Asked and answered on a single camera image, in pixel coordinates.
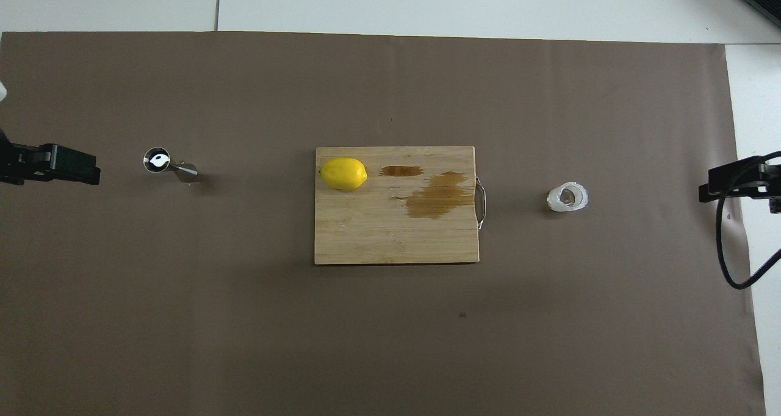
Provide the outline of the wooden cutting board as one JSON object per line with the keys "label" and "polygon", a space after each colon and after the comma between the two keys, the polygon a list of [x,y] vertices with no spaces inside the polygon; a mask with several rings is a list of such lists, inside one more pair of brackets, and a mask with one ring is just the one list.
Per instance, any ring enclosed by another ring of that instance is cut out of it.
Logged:
{"label": "wooden cutting board", "polygon": [[315,178],[315,264],[479,262],[474,147],[318,147],[315,170],[338,157],[362,162],[368,180],[337,190]]}

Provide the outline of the yellow lemon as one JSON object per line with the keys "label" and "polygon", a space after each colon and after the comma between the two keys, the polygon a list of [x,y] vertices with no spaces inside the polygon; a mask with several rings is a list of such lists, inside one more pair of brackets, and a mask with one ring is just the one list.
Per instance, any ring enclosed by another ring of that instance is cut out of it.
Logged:
{"label": "yellow lemon", "polygon": [[368,172],[360,160],[336,157],[321,166],[320,177],[329,188],[352,191],[368,180]]}

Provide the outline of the steel double jigger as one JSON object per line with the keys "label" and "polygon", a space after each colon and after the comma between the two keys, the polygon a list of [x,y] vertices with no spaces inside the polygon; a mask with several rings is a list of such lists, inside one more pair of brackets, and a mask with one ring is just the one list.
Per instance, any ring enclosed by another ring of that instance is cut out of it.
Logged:
{"label": "steel double jigger", "polygon": [[180,182],[193,184],[197,182],[199,171],[192,163],[176,162],[167,149],[153,147],[149,149],[142,159],[146,171],[153,174],[172,172]]}

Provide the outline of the brown paper table mat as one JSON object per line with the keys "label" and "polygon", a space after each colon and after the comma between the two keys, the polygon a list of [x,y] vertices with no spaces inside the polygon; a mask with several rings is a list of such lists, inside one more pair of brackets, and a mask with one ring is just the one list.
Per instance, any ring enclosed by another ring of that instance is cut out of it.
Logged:
{"label": "brown paper table mat", "polygon": [[[0,81],[101,168],[0,184],[0,416],[765,413],[722,45],[6,32]],[[316,266],[320,146],[473,146],[480,262]]]}

